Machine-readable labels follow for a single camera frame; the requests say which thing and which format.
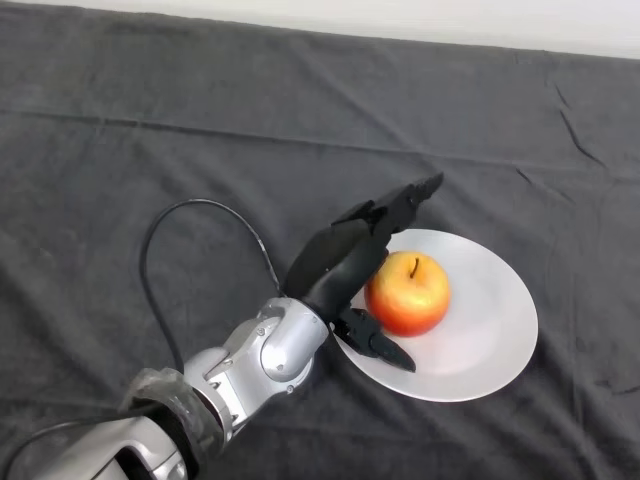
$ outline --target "apple stem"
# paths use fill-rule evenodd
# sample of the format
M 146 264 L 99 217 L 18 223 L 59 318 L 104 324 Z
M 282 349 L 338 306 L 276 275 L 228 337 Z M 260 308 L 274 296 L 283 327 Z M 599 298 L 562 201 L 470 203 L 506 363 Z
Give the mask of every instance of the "apple stem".
M 411 275 L 409 275 L 410 278 L 413 278 L 413 276 L 416 274 L 416 272 L 418 271 L 418 263 L 420 263 L 420 260 L 418 260 L 418 257 L 416 257 L 416 266 L 413 267 L 413 272 L 411 272 Z

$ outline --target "wire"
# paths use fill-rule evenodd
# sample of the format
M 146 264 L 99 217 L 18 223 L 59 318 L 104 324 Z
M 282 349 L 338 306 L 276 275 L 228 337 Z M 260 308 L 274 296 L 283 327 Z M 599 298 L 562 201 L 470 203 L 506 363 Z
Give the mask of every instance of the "wire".
M 114 413 L 111 415 L 100 415 L 96 417 L 87 417 L 79 420 L 70 420 L 68 422 L 62 422 L 55 425 L 51 425 L 49 427 L 44 427 L 38 430 L 35 433 L 32 433 L 27 438 L 25 438 L 22 442 L 14 447 L 14 449 L 7 456 L 7 460 L 2 467 L 2 480 L 9 480 L 9 475 L 11 474 L 11 468 L 15 463 L 18 456 L 22 453 L 22 451 L 31 445 L 36 440 L 41 439 L 42 437 L 46 437 L 52 433 L 57 433 L 62 430 L 70 430 L 72 428 L 78 427 L 86 427 L 89 425 L 95 425 L 98 423 L 104 422 L 116 422 L 118 420 L 125 420 L 127 418 L 135 418 L 142 417 L 144 415 L 148 415 L 158 408 L 161 408 L 161 405 L 152 404 L 144 407 L 136 408 L 135 410 L 129 410 L 128 412 Z
M 151 286 L 149 284 L 149 277 L 147 274 L 147 256 L 149 253 L 149 246 L 151 245 L 151 240 L 153 239 L 153 235 L 158 229 L 158 226 L 160 225 L 162 220 L 174 210 L 187 205 L 210 205 L 213 207 L 218 207 L 218 208 L 221 208 L 222 210 L 225 210 L 226 212 L 229 212 L 231 215 L 233 215 L 238 220 L 240 220 L 240 222 L 242 222 L 242 224 L 247 228 L 247 230 L 251 232 L 251 235 L 253 235 L 253 238 L 256 239 L 256 242 L 258 242 L 258 246 L 260 247 L 260 250 L 262 252 L 262 257 L 264 258 L 264 262 L 266 263 L 267 268 L 269 270 L 269 275 L 271 276 L 271 280 L 273 281 L 273 284 L 275 285 L 276 290 L 278 291 L 278 295 L 281 294 L 280 281 L 278 280 L 278 276 L 276 275 L 276 272 L 273 268 L 273 264 L 271 263 L 271 258 L 267 253 L 267 249 L 264 246 L 264 242 L 260 238 L 260 235 L 258 235 L 258 233 L 249 224 L 249 222 L 247 222 L 244 219 L 244 217 L 242 217 L 242 215 L 240 215 L 238 212 L 236 212 L 230 207 L 227 207 L 222 203 L 216 202 L 214 200 L 208 200 L 205 198 L 191 198 L 189 200 L 184 200 L 182 202 L 175 203 L 165 208 L 164 210 L 162 210 L 153 219 L 153 221 L 147 228 L 147 231 L 142 240 L 142 246 L 140 248 L 140 257 L 138 261 L 138 271 L 140 274 L 140 282 L 142 283 L 142 288 L 144 290 L 145 297 L 149 302 L 151 311 L 153 312 L 158 322 L 158 325 L 160 326 L 160 329 L 164 334 L 165 339 L 167 340 L 167 344 L 169 345 L 169 349 L 171 350 L 173 360 L 176 364 L 176 370 L 178 370 L 180 373 L 184 373 L 184 361 L 182 359 L 182 355 L 180 354 L 180 350 L 178 349 L 178 344 L 176 342 L 175 336 L 173 335 L 173 332 L 171 332 L 171 329 L 169 328 L 169 325 L 167 324 L 167 321 L 164 318 L 164 315 L 162 314 L 160 307 L 158 306 L 158 302 L 155 296 L 153 295 L 153 291 L 151 290 Z M 79 420 L 70 420 L 67 422 L 62 422 L 56 425 L 51 425 L 49 427 L 42 428 L 37 432 L 32 433 L 29 437 L 27 437 L 21 443 L 16 445 L 16 447 L 9 453 L 6 462 L 2 467 L 0 478 L 2 480 L 9 480 L 9 474 L 11 473 L 11 468 L 13 467 L 13 464 L 15 463 L 18 456 L 22 453 L 22 451 L 25 448 L 27 448 L 29 445 L 31 445 L 33 442 L 35 442 L 36 440 L 39 440 L 40 438 L 45 437 L 51 433 L 56 433 L 62 430 L 68 430 L 72 428 L 84 427 L 88 425 L 95 425 L 98 423 L 115 422 L 118 420 L 124 420 L 126 418 L 140 417 L 140 416 L 148 415 L 160 407 L 161 406 L 157 404 L 147 405 L 145 407 L 129 410 L 128 412 L 114 413 L 112 415 L 101 415 L 97 417 L 83 418 Z
M 180 354 L 180 349 L 178 348 L 178 344 L 176 342 L 175 336 L 171 332 L 169 325 L 167 324 L 167 320 L 164 318 L 162 311 L 158 305 L 158 301 L 151 290 L 151 286 L 149 285 L 149 277 L 147 274 L 147 256 L 149 253 L 149 246 L 151 245 L 151 240 L 153 239 L 153 235 L 156 232 L 158 226 L 164 218 L 169 215 L 174 210 L 185 207 L 187 205 L 210 205 L 213 207 L 221 208 L 222 210 L 230 213 L 234 217 L 236 217 L 240 222 L 251 232 L 253 238 L 258 242 L 258 246 L 262 252 L 262 257 L 264 258 L 264 263 L 267 265 L 269 269 L 269 275 L 271 276 L 271 280 L 278 291 L 278 295 L 281 293 L 280 290 L 280 281 L 278 280 L 278 276 L 276 275 L 276 271 L 273 268 L 273 264 L 271 263 L 271 258 L 267 253 L 267 249 L 264 246 L 264 242 L 258 235 L 253 227 L 247 222 L 242 215 L 233 210 L 230 207 L 227 207 L 225 204 L 216 202 L 214 200 L 208 200 L 206 198 L 191 198 L 189 200 L 183 200 L 182 202 L 174 203 L 173 205 L 162 210 L 151 222 L 151 225 L 147 228 L 147 232 L 144 235 L 142 240 L 142 247 L 140 248 L 140 257 L 138 262 L 138 272 L 140 274 L 140 282 L 142 283 L 142 289 L 144 290 L 144 294 L 147 298 L 147 302 L 149 303 L 149 307 L 153 312 L 153 315 L 164 334 L 167 344 L 169 345 L 169 350 L 171 350 L 171 355 L 173 356 L 173 361 L 175 363 L 176 370 L 180 373 L 184 373 L 184 360 L 182 359 L 182 355 Z

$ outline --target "apple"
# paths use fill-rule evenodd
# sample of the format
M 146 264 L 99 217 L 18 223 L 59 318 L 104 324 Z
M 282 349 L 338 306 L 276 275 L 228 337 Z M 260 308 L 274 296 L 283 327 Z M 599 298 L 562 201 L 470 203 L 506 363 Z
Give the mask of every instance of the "apple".
M 435 327 L 451 300 L 449 280 L 436 261 L 419 252 L 394 252 L 365 286 L 365 300 L 391 333 L 413 336 Z

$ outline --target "dark gray cloth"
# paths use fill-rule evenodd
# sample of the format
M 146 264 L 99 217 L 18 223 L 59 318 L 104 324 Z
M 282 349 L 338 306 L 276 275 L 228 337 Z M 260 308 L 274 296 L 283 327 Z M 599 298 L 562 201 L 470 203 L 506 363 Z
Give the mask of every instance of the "dark gray cloth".
M 540 321 L 524 373 L 427 403 L 327 345 L 206 478 L 637 477 L 639 152 L 635 61 L 1 4 L 0 455 L 170 364 L 136 275 L 165 205 L 237 208 L 283 276 L 345 208 L 442 170 L 417 226 L 523 278 Z M 150 263 L 186 357 L 273 293 L 217 210 L 176 213 Z M 14 478 L 67 439 L 29 449 Z

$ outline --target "robotic arm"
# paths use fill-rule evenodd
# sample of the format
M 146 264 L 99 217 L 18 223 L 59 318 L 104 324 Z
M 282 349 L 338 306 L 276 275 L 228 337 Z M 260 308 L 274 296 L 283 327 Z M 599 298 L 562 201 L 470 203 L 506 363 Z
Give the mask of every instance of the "robotic arm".
M 283 296 L 268 300 L 222 347 L 185 365 L 144 370 L 124 409 L 145 416 L 94 427 L 38 480 L 192 480 L 244 425 L 279 394 L 301 385 L 330 330 L 362 355 L 415 371 L 351 299 L 380 268 L 391 235 L 408 228 L 418 206 L 442 184 L 439 174 L 358 205 L 318 232 L 294 261 Z

